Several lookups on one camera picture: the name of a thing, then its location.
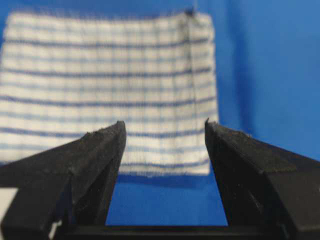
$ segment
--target striped fabric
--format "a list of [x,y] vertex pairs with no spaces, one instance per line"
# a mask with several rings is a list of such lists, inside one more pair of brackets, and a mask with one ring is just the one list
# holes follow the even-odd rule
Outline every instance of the striped fabric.
[[0,156],[11,162],[123,120],[120,172],[209,173],[218,120],[205,14],[105,19],[13,12],[0,72]]

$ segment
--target blue backdrop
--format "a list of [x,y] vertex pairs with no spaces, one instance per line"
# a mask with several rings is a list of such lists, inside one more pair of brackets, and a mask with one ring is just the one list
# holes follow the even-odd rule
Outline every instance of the blue backdrop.
[[[220,123],[320,160],[320,1],[3,0],[10,10],[49,7],[108,16],[197,10],[215,25]],[[225,225],[209,176],[118,177],[107,224]]]

